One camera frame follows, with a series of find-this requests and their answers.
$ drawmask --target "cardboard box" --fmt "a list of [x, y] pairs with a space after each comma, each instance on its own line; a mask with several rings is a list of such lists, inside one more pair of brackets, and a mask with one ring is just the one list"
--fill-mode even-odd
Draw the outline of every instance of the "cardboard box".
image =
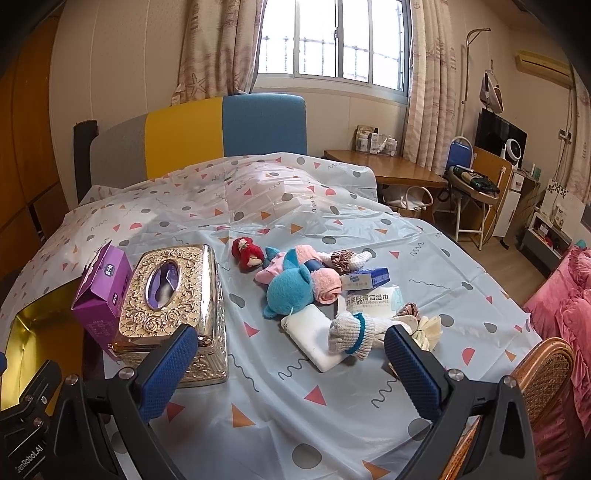
[[96, 343], [117, 359], [110, 344], [119, 327], [121, 307], [131, 279], [131, 266], [123, 250], [102, 247], [84, 271], [72, 303], [72, 312]]
[[388, 283], [390, 274], [387, 268], [368, 268], [341, 275], [340, 281], [343, 290], [368, 290]]

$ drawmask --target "plush doll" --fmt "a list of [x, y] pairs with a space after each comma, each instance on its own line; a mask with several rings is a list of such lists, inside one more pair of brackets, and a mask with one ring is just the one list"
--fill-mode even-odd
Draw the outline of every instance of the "plush doll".
[[294, 249], [289, 250], [283, 260], [283, 271], [269, 283], [267, 305], [263, 317], [299, 312], [314, 302], [312, 276], [305, 265], [300, 265]]
[[318, 254], [324, 264], [330, 268], [334, 268], [339, 275], [361, 270], [367, 260], [371, 258], [371, 253], [369, 252], [356, 254], [351, 250], [337, 250], [331, 253], [318, 252]]
[[240, 268], [251, 270], [262, 264], [265, 259], [260, 247], [252, 242], [252, 238], [243, 236], [232, 242], [232, 255], [238, 260]]
[[[339, 274], [332, 268], [324, 268], [319, 261], [318, 253], [310, 245], [299, 245], [294, 250], [298, 264], [304, 264], [310, 271], [316, 301], [322, 304], [334, 303], [342, 291]], [[285, 252], [279, 252], [272, 247], [265, 248], [265, 252], [267, 256], [263, 266], [266, 267], [257, 272], [255, 280], [262, 284], [270, 284], [284, 271]]]

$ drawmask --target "floral curtain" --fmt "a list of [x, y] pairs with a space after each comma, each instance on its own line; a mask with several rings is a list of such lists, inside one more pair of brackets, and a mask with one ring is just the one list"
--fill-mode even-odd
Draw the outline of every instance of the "floral curtain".
[[456, 111], [456, 54], [447, 0], [411, 0], [413, 43], [402, 155], [442, 174]]
[[193, 0], [172, 104], [248, 93], [264, 0]]
[[579, 74], [574, 73], [576, 94], [576, 136], [574, 153], [566, 180], [566, 189], [583, 203], [591, 203], [591, 102]]

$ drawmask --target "tissue box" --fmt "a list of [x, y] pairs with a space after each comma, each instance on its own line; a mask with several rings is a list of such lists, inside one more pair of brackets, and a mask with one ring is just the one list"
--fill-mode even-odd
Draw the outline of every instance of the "tissue box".
[[111, 343], [119, 326], [131, 266], [125, 252], [111, 245], [102, 247], [85, 270], [72, 312], [96, 343], [111, 356]]
[[390, 281], [387, 268], [368, 268], [341, 275], [343, 290], [369, 290]]
[[187, 323], [199, 348], [179, 387], [228, 379], [223, 294], [213, 248], [167, 247], [145, 253], [131, 277], [113, 351], [131, 367]]

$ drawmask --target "television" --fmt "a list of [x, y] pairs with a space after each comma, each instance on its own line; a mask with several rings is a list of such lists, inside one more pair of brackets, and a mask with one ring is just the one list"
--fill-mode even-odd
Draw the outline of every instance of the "television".
[[527, 134], [515, 125], [510, 124], [504, 118], [483, 108], [478, 116], [478, 127], [476, 129], [474, 146], [500, 157], [503, 146], [511, 138], [521, 147], [521, 158], [517, 165], [521, 168], [521, 163], [523, 162], [523, 156], [525, 154]]

